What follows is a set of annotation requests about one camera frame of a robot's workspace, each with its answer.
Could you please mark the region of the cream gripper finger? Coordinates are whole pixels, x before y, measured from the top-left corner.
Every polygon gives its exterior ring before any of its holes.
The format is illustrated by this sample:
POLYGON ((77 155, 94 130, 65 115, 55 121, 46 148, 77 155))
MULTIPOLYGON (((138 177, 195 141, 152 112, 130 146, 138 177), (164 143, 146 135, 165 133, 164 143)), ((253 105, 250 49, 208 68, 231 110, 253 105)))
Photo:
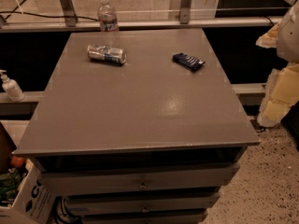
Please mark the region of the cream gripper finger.
POLYGON ((299 101, 299 63, 288 63, 281 71, 273 69, 265 85, 258 124, 274 127, 299 101))
POLYGON ((279 24, 277 23, 257 39, 256 45, 265 49, 275 49, 277 47, 278 28, 279 24))

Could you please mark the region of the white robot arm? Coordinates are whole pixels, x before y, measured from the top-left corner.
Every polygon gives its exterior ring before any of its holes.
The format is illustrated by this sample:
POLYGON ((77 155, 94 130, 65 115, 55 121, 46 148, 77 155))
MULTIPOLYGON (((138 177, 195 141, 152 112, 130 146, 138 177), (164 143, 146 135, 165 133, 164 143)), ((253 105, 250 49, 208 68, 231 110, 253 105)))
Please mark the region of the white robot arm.
POLYGON ((276 48, 279 58, 288 64, 273 69, 265 85, 257 121, 260 126, 276 126, 299 101, 299 6, 293 5, 282 21, 260 36, 256 45, 276 48))

